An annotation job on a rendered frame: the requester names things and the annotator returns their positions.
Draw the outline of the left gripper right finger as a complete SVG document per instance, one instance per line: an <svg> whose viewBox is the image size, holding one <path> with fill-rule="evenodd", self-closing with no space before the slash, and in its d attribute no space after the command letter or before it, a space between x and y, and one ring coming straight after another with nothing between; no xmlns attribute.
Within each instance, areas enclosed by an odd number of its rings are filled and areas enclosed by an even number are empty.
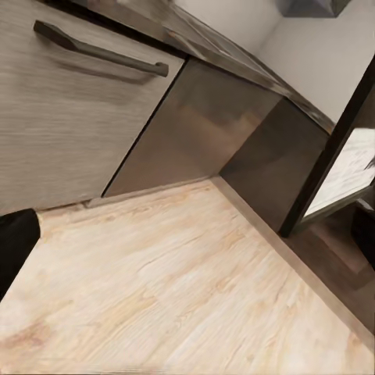
<svg viewBox="0 0 375 375"><path fill-rule="evenodd" d="M350 235L375 271L375 211L357 208Z"/></svg>

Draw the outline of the poster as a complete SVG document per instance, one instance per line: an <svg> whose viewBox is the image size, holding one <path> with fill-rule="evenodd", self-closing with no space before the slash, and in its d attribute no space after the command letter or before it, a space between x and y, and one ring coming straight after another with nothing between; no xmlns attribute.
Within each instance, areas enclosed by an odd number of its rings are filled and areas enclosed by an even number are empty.
<svg viewBox="0 0 375 375"><path fill-rule="evenodd" d="M299 231L366 196L375 185L375 56L278 234Z"/></svg>

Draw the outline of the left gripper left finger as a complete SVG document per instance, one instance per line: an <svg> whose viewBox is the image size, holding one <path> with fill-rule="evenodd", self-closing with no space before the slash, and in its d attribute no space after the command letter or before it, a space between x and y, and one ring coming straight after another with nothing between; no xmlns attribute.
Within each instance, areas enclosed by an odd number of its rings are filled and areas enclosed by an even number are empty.
<svg viewBox="0 0 375 375"><path fill-rule="evenodd" d="M0 301L40 239L34 208L0 216Z"/></svg>

